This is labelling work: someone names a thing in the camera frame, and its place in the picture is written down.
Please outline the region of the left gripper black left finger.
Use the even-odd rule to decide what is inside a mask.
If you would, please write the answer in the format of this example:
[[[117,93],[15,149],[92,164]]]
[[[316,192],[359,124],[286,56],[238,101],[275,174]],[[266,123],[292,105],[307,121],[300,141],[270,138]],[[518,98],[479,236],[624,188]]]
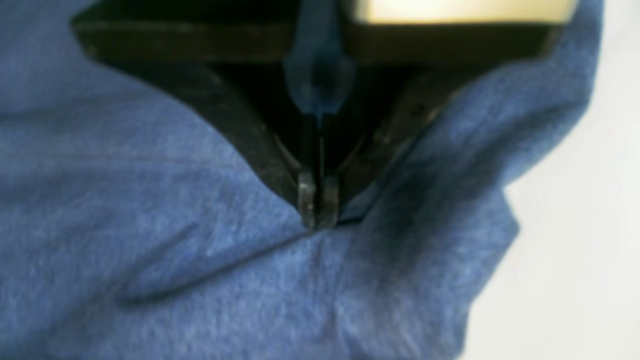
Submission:
[[[318,227],[317,130],[282,62],[299,0],[100,0],[70,25],[87,57],[178,100]]]

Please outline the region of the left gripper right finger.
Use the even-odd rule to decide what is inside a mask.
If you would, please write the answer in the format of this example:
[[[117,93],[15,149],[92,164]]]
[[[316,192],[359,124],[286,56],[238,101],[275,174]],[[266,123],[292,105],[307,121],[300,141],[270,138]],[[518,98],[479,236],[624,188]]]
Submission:
[[[464,86],[549,52],[564,0],[334,0],[340,55],[317,112],[317,223],[334,226]]]

